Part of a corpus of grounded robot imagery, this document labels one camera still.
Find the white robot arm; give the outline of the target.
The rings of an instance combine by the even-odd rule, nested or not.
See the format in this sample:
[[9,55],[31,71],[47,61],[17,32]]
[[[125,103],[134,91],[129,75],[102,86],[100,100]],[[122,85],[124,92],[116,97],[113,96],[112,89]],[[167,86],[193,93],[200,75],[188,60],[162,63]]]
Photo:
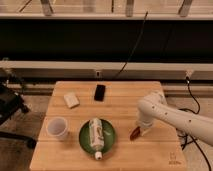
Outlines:
[[151,128],[158,119],[213,146],[213,119],[169,107],[159,91],[142,97],[138,111],[137,124],[142,130]]

